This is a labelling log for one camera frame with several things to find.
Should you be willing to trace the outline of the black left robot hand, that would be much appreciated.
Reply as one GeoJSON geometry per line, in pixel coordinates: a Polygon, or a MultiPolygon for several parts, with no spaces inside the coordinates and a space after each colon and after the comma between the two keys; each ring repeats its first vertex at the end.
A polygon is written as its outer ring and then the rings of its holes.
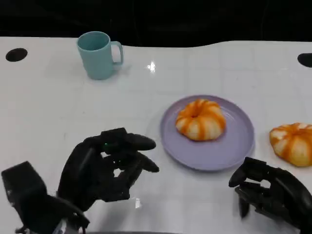
{"type": "Polygon", "coordinates": [[[97,200],[128,200],[142,171],[159,172],[159,167],[142,154],[155,147],[151,138],[128,133],[125,128],[88,137],[66,161],[57,194],[83,212],[97,200]]]}

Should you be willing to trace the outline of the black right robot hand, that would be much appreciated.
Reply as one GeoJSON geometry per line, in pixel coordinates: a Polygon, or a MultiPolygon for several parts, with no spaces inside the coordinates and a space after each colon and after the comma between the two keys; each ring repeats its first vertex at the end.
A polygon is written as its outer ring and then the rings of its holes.
{"type": "Polygon", "coordinates": [[[302,234],[312,232],[312,195],[290,172],[246,157],[231,176],[229,187],[238,194],[241,218],[254,206],[257,213],[287,222],[302,234]]]}

